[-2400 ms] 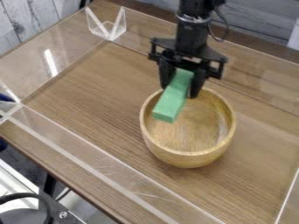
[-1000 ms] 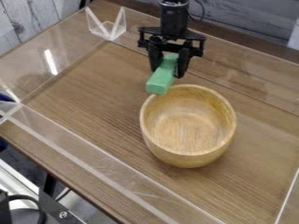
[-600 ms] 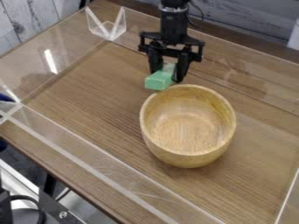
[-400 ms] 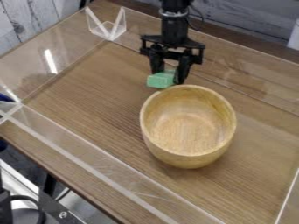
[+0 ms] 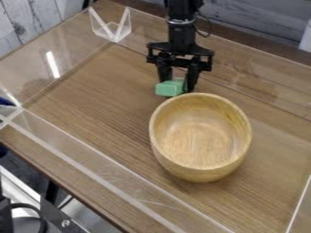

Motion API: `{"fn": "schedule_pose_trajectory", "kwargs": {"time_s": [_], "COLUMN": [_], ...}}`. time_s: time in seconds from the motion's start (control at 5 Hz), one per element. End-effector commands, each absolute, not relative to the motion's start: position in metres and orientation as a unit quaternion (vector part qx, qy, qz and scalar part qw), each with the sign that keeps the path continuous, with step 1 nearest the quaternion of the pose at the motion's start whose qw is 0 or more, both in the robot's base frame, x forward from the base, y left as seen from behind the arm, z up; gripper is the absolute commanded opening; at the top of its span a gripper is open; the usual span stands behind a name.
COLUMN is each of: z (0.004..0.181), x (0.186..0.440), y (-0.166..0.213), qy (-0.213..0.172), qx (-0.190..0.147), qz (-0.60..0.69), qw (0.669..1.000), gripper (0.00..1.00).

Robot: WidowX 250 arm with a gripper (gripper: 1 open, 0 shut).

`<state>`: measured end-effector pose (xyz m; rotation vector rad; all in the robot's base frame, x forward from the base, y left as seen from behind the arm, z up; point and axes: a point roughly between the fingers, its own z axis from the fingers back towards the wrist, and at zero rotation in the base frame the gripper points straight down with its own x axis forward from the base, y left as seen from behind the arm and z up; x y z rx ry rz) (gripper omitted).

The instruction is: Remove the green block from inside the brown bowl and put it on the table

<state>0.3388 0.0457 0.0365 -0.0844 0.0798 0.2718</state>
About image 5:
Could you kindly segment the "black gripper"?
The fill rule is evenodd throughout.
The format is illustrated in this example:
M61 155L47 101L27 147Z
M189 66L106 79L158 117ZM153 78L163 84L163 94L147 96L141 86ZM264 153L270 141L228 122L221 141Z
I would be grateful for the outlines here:
M187 69L187 92L195 90L201 71L213 69L216 52L197 43L195 19L166 19L169 25L169 40L147 44L147 62L155 64L159 82L173 79L173 68Z

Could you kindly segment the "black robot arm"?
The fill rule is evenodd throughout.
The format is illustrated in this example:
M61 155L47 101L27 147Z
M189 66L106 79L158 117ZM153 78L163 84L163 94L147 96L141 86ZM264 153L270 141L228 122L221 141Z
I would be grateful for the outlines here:
M165 0L169 40L147 44L147 62L155 64L155 93L174 97L195 90L199 75L212 71L216 52L197 43L197 14L203 0Z

